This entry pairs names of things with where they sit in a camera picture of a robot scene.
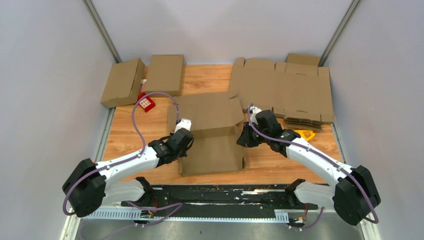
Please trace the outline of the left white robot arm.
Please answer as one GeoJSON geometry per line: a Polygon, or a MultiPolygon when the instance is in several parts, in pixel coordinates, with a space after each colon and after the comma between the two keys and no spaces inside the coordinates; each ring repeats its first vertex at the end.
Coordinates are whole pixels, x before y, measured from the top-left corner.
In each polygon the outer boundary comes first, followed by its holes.
{"type": "Polygon", "coordinates": [[[102,205],[122,201],[135,201],[142,207],[149,206],[153,201],[151,190],[138,180],[129,183],[121,180],[185,157],[193,141],[194,135],[181,128],[113,160],[97,163],[90,158],[81,160],[62,186],[65,194],[62,204],[64,214],[82,218],[102,205]]]}

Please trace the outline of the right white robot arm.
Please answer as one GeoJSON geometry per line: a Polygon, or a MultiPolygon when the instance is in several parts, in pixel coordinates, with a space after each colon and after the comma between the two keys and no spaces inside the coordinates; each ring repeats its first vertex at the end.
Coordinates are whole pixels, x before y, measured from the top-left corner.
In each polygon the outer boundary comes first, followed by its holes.
{"type": "Polygon", "coordinates": [[[276,153],[294,160],[325,180],[326,185],[297,179],[288,186],[286,204],[298,209],[313,204],[334,210],[346,223],[355,226],[366,220],[379,222],[376,207],[381,197],[371,172],[359,165],[352,167],[323,153],[292,129],[284,129],[275,114],[254,105],[247,108],[237,145],[254,148],[266,144],[276,153]]]}

